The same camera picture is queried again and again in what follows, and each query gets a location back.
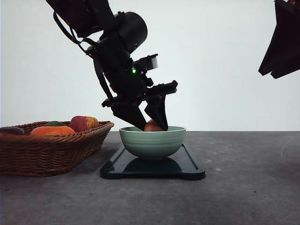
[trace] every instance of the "white backdrop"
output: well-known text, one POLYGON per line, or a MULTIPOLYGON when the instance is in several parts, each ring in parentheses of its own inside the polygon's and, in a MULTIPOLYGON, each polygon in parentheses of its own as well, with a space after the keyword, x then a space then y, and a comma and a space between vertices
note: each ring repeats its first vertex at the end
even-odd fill
MULTIPOLYGON (((273 0, 109 2, 114 13, 133 11, 147 23, 148 38, 132 58, 158 53, 159 67, 148 77, 179 83, 166 98, 169 125, 300 129, 300 71, 276 80, 257 72, 276 25, 273 0)), ((64 36, 52 13, 45 0, 1 0, 1 126, 75 115, 111 120, 113 130, 129 126, 102 108, 106 96, 92 60, 64 36)))

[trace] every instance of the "bowl rim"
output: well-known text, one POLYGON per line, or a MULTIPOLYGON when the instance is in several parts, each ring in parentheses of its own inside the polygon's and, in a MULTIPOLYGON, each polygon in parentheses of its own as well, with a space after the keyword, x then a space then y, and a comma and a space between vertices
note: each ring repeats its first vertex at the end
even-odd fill
POLYGON ((120 132, 128 132, 128 133, 151 133, 151 134, 157 134, 157 133, 173 133, 173 132, 179 132, 179 131, 185 131, 186 128, 184 127, 178 127, 178 126, 169 126, 173 128, 179 128, 178 130, 170 130, 170 131, 132 131, 132 130, 124 130, 126 128, 135 128, 135 127, 122 127, 119 129, 120 132))

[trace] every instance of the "orange fruit in bowl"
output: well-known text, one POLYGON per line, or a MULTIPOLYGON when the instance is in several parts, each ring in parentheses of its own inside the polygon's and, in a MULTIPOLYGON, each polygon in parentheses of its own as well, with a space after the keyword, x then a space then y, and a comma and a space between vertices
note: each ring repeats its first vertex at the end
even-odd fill
POLYGON ((48 135, 70 135, 74 134, 75 131, 67 126, 59 127, 37 127, 34 128, 30 135, 48 136, 48 135))

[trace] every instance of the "red apple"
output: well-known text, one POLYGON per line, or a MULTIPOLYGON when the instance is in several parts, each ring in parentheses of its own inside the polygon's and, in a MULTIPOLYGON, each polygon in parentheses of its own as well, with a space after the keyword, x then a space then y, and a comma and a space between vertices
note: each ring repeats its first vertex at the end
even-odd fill
POLYGON ((164 131, 154 120, 149 120, 145 127, 144 131, 164 131))
POLYGON ((11 135, 24 135, 25 131, 19 127, 1 127, 0 135, 11 134, 11 135))
POLYGON ((75 116, 71 119, 69 127, 71 127, 75 132, 82 132, 91 128, 99 127, 99 122, 95 117, 75 116))

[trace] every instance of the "ceramic bowl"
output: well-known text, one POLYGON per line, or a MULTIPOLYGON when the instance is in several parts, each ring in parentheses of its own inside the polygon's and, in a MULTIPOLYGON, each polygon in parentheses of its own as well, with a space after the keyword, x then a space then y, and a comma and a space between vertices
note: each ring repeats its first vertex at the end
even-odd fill
POLYGON ((124 147, 133 155, 144 159, 162 159, 181 147, 186 129, 169 126, 167 131, 145 132, 136 127, 120 129, 124 147))

